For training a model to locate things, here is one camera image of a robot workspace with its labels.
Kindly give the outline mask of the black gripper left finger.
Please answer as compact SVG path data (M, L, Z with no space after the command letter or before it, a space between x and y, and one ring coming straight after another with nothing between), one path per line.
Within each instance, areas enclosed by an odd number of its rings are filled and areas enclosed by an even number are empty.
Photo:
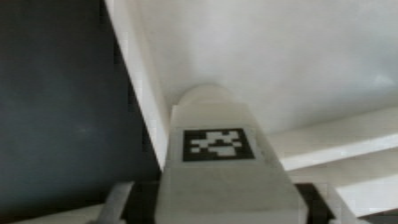
M156 224L157 181L122 182L109 191L99 215L86 224Z

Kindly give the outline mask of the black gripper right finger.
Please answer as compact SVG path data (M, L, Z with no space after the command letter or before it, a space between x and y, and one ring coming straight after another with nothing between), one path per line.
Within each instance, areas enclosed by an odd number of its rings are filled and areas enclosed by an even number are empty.
M348 221L337 217L310 183L296 183L294 187L307 206L305 224L362 224L360 219Z

